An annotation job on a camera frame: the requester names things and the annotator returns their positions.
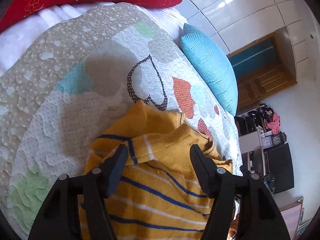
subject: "blue pillow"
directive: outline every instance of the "blue pillow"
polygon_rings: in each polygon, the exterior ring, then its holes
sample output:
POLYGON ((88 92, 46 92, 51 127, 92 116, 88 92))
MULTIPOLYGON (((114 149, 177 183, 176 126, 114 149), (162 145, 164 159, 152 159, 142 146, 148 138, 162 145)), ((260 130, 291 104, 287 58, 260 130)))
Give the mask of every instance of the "blue pillow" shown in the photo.
POLYGON ((238 105, 238 88, 230 61, 217 44, 195 27, 184 24, 181 49, 207 83, 219 103, 233 116, 238 105))

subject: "wooden door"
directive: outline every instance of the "wooden door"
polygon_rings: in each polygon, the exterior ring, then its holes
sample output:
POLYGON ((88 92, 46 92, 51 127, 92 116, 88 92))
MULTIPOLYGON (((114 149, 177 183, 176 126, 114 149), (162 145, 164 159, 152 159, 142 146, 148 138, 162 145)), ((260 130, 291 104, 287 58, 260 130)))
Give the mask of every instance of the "wooden door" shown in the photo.
POLYGON ((256 69, 241 76, 238 82, 238 109, 257 103, 297 84, 281 63, 256 69))

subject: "television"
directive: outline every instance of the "television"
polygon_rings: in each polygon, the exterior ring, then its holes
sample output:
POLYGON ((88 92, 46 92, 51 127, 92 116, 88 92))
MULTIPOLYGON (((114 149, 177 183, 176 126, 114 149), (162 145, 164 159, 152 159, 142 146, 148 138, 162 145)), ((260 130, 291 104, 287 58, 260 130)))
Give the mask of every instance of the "television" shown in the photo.
POLYGON ((294 187, 293 167, 289 144, 267 150, 269 172, 275 177, 274 194, 294 187))

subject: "brown heart outline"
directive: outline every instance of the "brown heart outline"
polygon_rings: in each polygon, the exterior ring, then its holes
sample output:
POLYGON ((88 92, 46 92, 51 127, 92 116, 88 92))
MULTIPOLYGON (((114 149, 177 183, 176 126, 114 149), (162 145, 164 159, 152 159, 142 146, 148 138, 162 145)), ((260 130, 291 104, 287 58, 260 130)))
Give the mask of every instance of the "brown heart outline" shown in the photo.
POLYGON ((158 72, 155 64, 153 63, 152 57, 151 57, 150 54, 149 54, 148 57, 146 57, 145 59, 143 59, 142 61, 138 62, 136 65, 134 65, 134 67, 130 70, 130 72, 129 72, 129 74, 128 74, 128 78, 127 78, 127 87, 128 87, 129 96, 131 97, 131 99, 132 99, 135 103, 138 102, 138 101, 140 101, 140 100, 142 100, 142 101, 147 105, 147 104, 149 104, 149 102, 151 101, 151 102, 153 103, 153 105, 154 105, 156 108, 158 108, 159 110, 164 111, 164 110, 167 109, 168 98, 167 98, 167 95, 166 95, 166 93, 165 93, 165 91, 164 91, 164 86, 163 86, 163 82, 162 82, 162 80, 161 80, 160 74, 159 74, 159 72, 158 72), (157 105, 157 104, 155 103, 155 101, 152 100, 152 98, 151 98, 150 95, 149 95, 146 99, 142 99, 142 98, 138 97, 137 94, 134 92, 134 89, 133 89, 133 87, 132 87, 132 74, 133 74, 134 70, 136 69, 137 66, 139 66, 140 64, 146 62, 147 60, 150 60, 150 61, 151 61, 152 66, 153 66, 153 68, 156 70, 157 76, 158 76, 158 78, 159 78, 159 80, 160 80, 160 83, 161 83, 161 86, 162 86, 162 91, 163 91, 163 95, 164 95, 164 100, 163 100, 162 104, 160 104, 160 105, 157 105))

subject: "silver rivet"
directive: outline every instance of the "silver rivet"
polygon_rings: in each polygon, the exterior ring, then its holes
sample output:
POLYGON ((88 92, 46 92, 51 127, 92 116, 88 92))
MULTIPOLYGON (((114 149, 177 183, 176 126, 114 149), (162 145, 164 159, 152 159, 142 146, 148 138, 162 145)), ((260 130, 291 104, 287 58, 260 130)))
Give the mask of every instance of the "silver rivet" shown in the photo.
POLYGON ((259 175, 258 175, 258 174, 253 173, 253 174, 251 174, 251 178, 253 178, 253 179, 257 180, 257 179, 259 179, 259 175))
POLYGON ((225 174, 226 170, 224 168, 217 168, 217 173, 219 174, 225 174))
POLYGON ((59 179, 60 180, 65 180, 67 178, 67 175, 66 174, 61 174, 60 176, 59 176, 59 179))
POLYGON ((93 174, 99 174, 100 172, 101 172, 100 168, 94 168, 94 169, 92 170, 92 173, 93 173, 93 174))

